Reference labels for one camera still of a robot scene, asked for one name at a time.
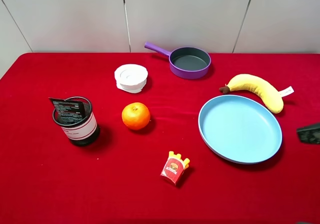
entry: black object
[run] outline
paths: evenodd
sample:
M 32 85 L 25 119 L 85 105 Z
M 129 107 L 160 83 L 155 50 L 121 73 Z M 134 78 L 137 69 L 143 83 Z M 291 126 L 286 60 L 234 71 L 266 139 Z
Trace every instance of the black object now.
M 76 140 L 76 138 L 75 139 L 69 138 L 70 142 L 76 146 L 89 145 L 89 144 L 93 143 L 98 138 L 98 136 L 100 134 L 99 125 L 96 122 L 96 119 L 92 113 L 92 111 L 93 111 L 92 104 L 87 98 L 80 97 L 80 96 L 70 97 L 70 98 L 66 99 L 66 101 L 70 101 L 70 100 L 81 101 L 83 103 L 85 117 L 76 123 L 66 124 L 65 120 L 63 119 L 63 116 L 61 116 L 55 108 L 52 113 L 52 118 L 55 121 L 55 123 L 63 129 L 63 131 L 66 133 L 67 136 L 68 136 L 68 132 L 70 132 L 70 130 L 71 131 L 74 131 L 74 129 L 80 130 L 83 126 L 86 126 L 86 124 L 90 125 L 90 124 L 92 124 L 92 122 L 94 122 L 93 130 L 90 131 L 88 134 L 85 133 L 85 137 L 87 136 L 86 138 L 78 139 L 78 140 Z
M 296 131 L 301 142 L 320 144 L 320 123 L 298 128 Z
M 85 105 L 79 100 L 49 98 L 59 114 L 60 124 L 76 124 L 86 117 Z

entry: black card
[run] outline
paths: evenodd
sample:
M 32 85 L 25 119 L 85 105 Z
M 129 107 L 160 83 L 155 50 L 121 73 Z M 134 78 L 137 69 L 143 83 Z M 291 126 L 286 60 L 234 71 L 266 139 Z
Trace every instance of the black card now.
M 85 106 L 82 101 L 78 100 L 63 100 L 56 98 L 49 98 L 53 103 L 57 113 L 57 121 L 61 124 L 75 124 L 83 120 L 86 116 Z

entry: white stacked cups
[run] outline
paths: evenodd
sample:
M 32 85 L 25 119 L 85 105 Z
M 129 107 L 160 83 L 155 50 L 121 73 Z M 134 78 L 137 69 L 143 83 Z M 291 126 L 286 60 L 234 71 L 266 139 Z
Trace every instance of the white stacked cups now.
M 135 64 L 122 65 L 114 73 L 117 87 L 129 93 L 139 93 L 147 83 L 147 76 L 147 69 Z

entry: light blue plate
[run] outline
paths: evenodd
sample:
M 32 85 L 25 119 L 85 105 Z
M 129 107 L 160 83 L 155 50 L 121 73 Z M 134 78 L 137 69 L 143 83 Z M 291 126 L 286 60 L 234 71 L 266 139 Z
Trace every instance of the light blue plate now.
M 222 95 L 206 102 L 198 124 L 207 146 L 236 163 L 267 160 L 276 154 L 282 142 L 274 115 L 256 101 L 238 95 Z

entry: mesh pencil cup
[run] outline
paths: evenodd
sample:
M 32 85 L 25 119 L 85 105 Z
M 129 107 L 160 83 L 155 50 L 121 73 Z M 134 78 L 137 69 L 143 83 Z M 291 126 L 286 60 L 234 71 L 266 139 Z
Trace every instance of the mesh pencil cup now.
M 70 97 L 67 98 L 67 100 L 82 101 L 86 112 L 85 118 L 74 124 L 62 124 L 59 113 L 54 109 L 52 113 L 53 120 L 62 128 L 72 144 L 76 146 L 86 146 L 91 144 L 98 138 L 100 128 L 92 112 L 92 104 L 90 100 L 80 96 Z

